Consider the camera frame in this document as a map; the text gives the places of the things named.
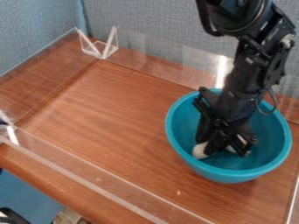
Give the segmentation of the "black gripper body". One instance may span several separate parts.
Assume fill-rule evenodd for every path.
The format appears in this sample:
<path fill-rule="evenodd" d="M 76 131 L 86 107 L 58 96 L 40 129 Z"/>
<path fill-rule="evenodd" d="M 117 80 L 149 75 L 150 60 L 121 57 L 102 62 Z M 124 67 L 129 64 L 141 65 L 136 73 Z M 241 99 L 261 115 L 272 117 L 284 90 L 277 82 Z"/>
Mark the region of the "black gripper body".
<path fill-rule="evenodd" d="M 199 110 L 200 114 L 205 115 L 211 119 L 213 124 L 213 131 L 220 130 L 228 141 L 236 137 L 244 138 L 248 141 L 251 148 L 251 146 L 257 143 L 257 138 L 249 127 L 248 118 L 241 118 L 235 121 L 228 120 L 216 108 L 220 97 L 221 94 L 217 94 L 205 87 L 200 87 L 199 96 L 192 101 L 192 104 Z"/>

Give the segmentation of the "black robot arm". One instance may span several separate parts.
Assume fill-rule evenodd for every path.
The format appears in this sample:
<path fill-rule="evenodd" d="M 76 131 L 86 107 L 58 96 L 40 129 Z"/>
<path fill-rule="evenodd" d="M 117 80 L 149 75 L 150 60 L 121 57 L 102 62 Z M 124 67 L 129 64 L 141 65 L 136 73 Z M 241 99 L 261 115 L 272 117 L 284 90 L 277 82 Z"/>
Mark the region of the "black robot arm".
<path fill-rule="evenodd" d="M 264 95 L 285 76 L 285 60 L 295 46 L 295 24 L 273 0 L 195 0 L 204 31 L 237 39 L 233 67 L 220 93 L 199 88 L 193 106 L 200 111 L 192 156 L 203 159 L 220 151 L 244 157 L 257 143 L 248 120 Z"/>

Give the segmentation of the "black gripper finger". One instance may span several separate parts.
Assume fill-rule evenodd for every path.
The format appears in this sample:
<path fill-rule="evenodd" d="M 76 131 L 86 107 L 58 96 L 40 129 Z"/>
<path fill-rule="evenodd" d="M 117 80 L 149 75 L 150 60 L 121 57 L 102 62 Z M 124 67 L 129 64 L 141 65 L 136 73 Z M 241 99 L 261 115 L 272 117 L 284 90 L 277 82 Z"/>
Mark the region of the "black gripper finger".
<path fill-rule="evenodd" d="M 197 144 L 201 144 L 209 140 L 212 131 L 213 131 L 213 124 L 211 119 L 205 115 L 200 115 L 200 122 L 195 137 Z"/>
<path fill-rule="evenodd" d="M 225 135 L 220 130 L 216 129 L 209 137 L 203 152 L 205 155 L 211 156 L 215 153 L 227 150 L 228 148 L 229 148 L 229 142 L 225 138 Z"/>

